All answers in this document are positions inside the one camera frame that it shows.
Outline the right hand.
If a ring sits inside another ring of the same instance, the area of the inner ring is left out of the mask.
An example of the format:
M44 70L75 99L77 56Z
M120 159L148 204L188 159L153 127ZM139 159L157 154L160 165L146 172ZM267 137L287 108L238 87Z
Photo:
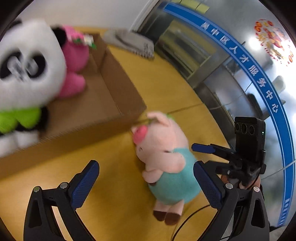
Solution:
M257 179L254 179L253 181L250 181L249 184L247 186L244 186L241 182L238 183L238 179L229 179L228 176L226 175L221 175L221 180L223 183L231 183L232 185L236 185L238 184L240 189L252 189L252 187L257 186L260 187L261 186L261 179L260 176Z

